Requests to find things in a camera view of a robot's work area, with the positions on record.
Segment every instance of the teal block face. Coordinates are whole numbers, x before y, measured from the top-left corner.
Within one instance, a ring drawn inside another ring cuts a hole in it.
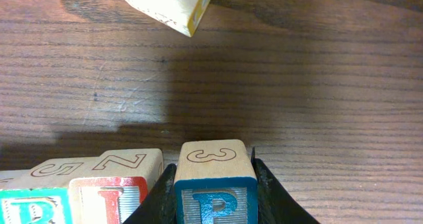
[[[179,180],[178,224],[257,223],[257,180],[251,177]]]
[[[0,203],[0,223],[72,223],[67,188],[4,190]]]

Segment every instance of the wooden block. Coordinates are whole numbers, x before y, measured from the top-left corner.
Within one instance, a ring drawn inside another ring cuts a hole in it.
[[[123,223],[144,200],[162,171],[160,149],[103,153],[82,178],[72,180],[69,185],[74,220]]]
[[[0,171],[0,189],[2,189],[8,182],[19,178],[22,174],[29,170],[4,170]]]
[[[178,224],[257,223],[257,179],[242,141],[185,143],[174,188]]]
[[[126,0],[132,7],[192,36],[210,0]]]
[[[69,182],[95,158],[50,159],[0,190],[0,223],[71,224]]]

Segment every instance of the blue border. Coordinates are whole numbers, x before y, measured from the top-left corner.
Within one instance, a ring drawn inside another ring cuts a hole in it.
[[[182,191],[187,189],[204,188],[247,188],[247,215],[248,224],[255,224],[258,221],[257,204],[257,180],[252,177],[231,177],[231,178],[204,178],[193,180],[179,180],[174,184],[176,192],[176,217],[178,224],[184,224],[184,208],[182,206]]]
[[[2,190],[0,191],[0,204],[3,199],[9,198],[43,198],[49,196],[59,196],[61,206],[63,207],[63,218],[66,224],[72,224],[71,207],[69,205],[69,196],[67,188],[40,188],[40,189],[22,189],[22,190]],[[0,207],[0,223],[5,223],[3,210]]]

